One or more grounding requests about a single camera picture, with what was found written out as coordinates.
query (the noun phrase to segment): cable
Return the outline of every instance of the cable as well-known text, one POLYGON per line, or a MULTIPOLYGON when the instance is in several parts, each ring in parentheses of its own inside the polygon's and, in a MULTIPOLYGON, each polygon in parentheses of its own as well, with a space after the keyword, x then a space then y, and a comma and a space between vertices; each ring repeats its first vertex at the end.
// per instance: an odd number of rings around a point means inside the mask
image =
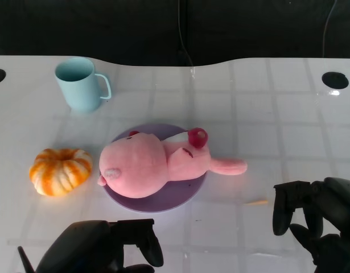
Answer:
POLYGON ((184 41, 182 40, 182 34, 181 34, 181 26, 180 26, 180 1, 181 0, 178 0, 178 25, 179 25, 179 36, 180 36, 180 42, 181 42, 181 47, 182 47, 182 50, 185 52, 186 54, 186 57, 188 59, 188 62, 190 63, 190 66, 193 67, 193 63, 192 63, 192 60, 191 60, 191 57, 190 55, 188 54, 187 50, 186 50, 186 47, 184 45, 184 41))
POLYGON ((325 36, 326 36, 326 33, 327 33, 327 27, 328 27, 328 23, 329 23, 330 16, 332 15, 332 12, 333 12, 333 10, 334 10, 334 8, 335 8, 336 2, 338 2, 338 0, 335 0, 335 1, 334 1, 334 4, 333 4, 332 8, 330 9, 329 14, 328 14, 328 17, 327 17, 327 20, 326 20, 326 22, 325 22, 324 33, 323 33, 322 58, 324 58, 324 55, 325 55, 325 36))

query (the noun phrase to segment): decorative gourd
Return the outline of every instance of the decorative gourd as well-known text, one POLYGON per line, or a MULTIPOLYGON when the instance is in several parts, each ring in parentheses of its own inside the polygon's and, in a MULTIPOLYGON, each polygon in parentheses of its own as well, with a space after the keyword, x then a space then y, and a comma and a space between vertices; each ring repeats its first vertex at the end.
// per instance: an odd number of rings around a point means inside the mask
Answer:
POLYGON ((91 156, 80 149, 45 149, 34 160, 29 177, 41 195, 62 196, 91 174, 91 156))

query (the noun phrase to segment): light blue mug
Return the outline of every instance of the light blue mug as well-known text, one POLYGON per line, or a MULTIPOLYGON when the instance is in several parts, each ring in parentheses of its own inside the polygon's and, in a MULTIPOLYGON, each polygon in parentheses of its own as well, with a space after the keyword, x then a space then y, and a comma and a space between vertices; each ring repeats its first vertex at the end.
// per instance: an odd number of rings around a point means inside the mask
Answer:
POLYGON ((96 73, 95 66, 89 59, 68 59, 56 67, 55 75, 67 104, 75 111, 92 112, 100 106, 100 99, 108 100, 112 97, 108 78, 96 73), (107 97, 102 97, 96 76, 104 78, 108 87, 107 97))

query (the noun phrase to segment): plush pig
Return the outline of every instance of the plush pig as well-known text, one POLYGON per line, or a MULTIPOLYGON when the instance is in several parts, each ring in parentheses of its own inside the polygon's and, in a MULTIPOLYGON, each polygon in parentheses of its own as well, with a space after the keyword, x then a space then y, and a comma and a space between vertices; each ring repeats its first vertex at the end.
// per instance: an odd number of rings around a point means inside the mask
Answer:
POLYGON ((212 158, 207 140, 208 134, 201 128, 163 141, 153 134, 133 131, 101 152, 98 184, 126 197, 142 198, 159 191, 168 181, 195 179, 208 170, 222 175, 246 171, 242 160, 212 158))

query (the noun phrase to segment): white tabletop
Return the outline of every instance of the white tabletop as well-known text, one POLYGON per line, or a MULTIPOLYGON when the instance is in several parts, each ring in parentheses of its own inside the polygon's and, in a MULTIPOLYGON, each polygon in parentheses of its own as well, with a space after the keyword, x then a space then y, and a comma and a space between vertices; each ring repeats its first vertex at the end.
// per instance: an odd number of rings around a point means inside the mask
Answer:
MULTIPOLYGON (((204 67, 127 67, 93 60, 114 96, 90 115, 72 113, 55 82, 67 57, 0 56, 0 273, 23 272, 17 246, 35 268, 57 236, 82 220, 153 218, 162 273, 305 273, 311 255, 288 231, 272 232, 273 185, 350 179, 350 60, 242 59, 204 67), (349 79, 338 92, 324 72, 349 79), (241 176, 210 173, 188 203, 142 214, 117 205, 96 184, 103 146, 145 122, 203 127, 214 155, 238 156, 241 176), (78 147, 94 157, 89 181, 62 198, 40 196, 28 178, 36 154, 78 147), (264 200, 268 205, 250 206, 264 200)), ((304 224, 302 213, 294 220, 304 224)), ((324 233, 335 233, 329 223, 324 233)), ((126 247, 125 264, 142 263, 126 247)))

